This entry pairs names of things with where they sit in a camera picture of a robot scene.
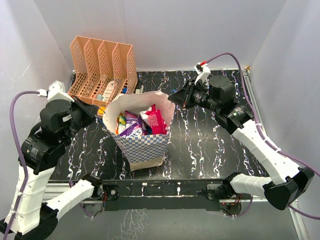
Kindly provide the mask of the pink chips bag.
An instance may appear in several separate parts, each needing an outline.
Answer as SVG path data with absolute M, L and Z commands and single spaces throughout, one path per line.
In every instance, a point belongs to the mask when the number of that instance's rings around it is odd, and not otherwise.
M 156 109 L 154 112 L 152 112 L 149 115 L 148 120 L 153 135 L 167 134 L 167 125 L 163 119 L 160 109 Z

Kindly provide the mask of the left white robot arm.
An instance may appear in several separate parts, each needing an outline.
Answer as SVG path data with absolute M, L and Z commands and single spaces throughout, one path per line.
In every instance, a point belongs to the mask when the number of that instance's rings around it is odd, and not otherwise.
M 40 121 L 22 144 L 18 144 L 18 182 L 10 211 L 0 221 L 5 237 L 17 240 L 44 240 L 59 220 L 83 200 L 103 195 L 102 180 L 86 174 L 59 196 L 44 201 L 47 183 L 75 135 L 97 119 L 98 107 L 72 100 L 49 101 L 40 111 Z

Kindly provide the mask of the blue checkered paper bag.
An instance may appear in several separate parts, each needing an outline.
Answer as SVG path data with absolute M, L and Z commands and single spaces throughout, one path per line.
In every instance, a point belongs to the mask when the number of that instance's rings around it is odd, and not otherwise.
M 108 104 L 103 123 L 131 171 L 162 165 L 175 107 L 161 91 L 122 94 Z

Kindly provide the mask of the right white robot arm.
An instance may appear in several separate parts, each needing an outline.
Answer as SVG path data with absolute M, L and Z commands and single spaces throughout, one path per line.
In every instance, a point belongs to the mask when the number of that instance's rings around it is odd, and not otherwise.
M 308 189 L 314 171 L 300 167 L 268 146 L 257 130 L 253 114 L 236 102 L 235 88 L 226 76 L 211 77 L 209 86 L 189 80 L 168 100 L 184 109 L 199 106 L 212 111 L 216 122 L 244 144 L 268 173 L 267 177 L 256 177 L 235 171 L 216 188 L 208 186 L 209 197 L 233 199 L 239 194 L 249 194 L 266 198 L 273 207 L 284 210 Z

